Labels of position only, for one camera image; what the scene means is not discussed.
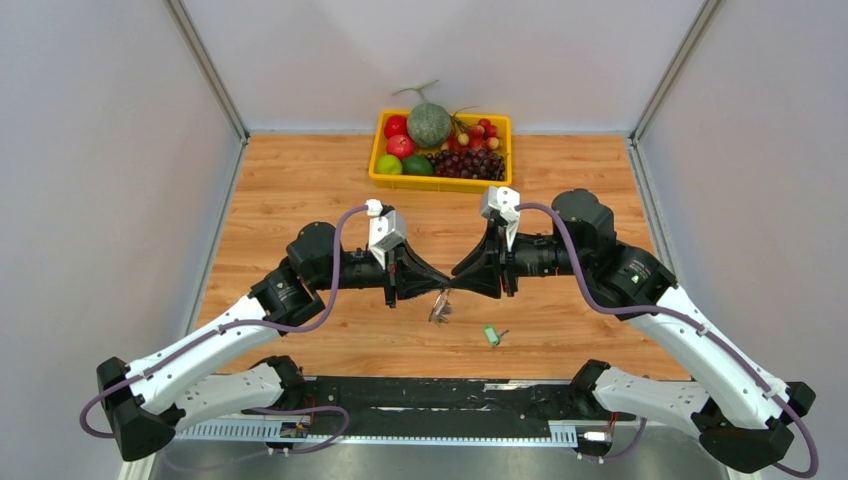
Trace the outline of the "metal keyring with keys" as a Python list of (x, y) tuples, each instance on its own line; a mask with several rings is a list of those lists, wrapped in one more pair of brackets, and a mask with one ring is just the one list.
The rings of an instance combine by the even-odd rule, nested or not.
[(449, 322), (450, 316), (453, 313), (450, 296), (451, 290), (449, 288), (442, 289), (438, 293), (428, 316), (430, 323), (442, 325)]

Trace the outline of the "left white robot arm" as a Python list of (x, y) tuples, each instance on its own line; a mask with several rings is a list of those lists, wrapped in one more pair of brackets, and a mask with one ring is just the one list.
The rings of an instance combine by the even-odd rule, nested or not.
[(215, 320), (144, 358), (112, 357), (97, 368), (98, 400), (123, 460), (148, 457), (195, 424), (241, 410), (297, 412), (306, 388), (287, 356), (220, 375), (240, 355), (292, 333), (320, 328), (339, 290), (380, 289), (400, 300), (447, 287), (449, 279), (408, 245), (395, 212), (372, 219), (367, 249), (346, 251), (338, 227), (304, 226), (279, 266)]

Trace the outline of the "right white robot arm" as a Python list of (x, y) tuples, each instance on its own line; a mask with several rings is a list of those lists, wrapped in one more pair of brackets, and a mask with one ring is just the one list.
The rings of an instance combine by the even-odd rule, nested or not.
[(815, 392), (787, 382), (738, 349), (697, 308), (652, 253), (620, 241), (610, 208), (585, 189), (559, 194), (544, 211), (549, 234), (519, 231), (532, 209), (507, 187), (490, 187), (480, 212), (485, 233), (452, 272), (452, 285), (491, 298), (513, 295), (523, 277), (572, 275), (596, 312), (648, 335), (687, 372), (678, 382), (630, 375), (590, 360), (572, 378), (571, 403), (584, 417), (603, 410), (675, 428), (715, 460), (743, 473), (782, 468)]

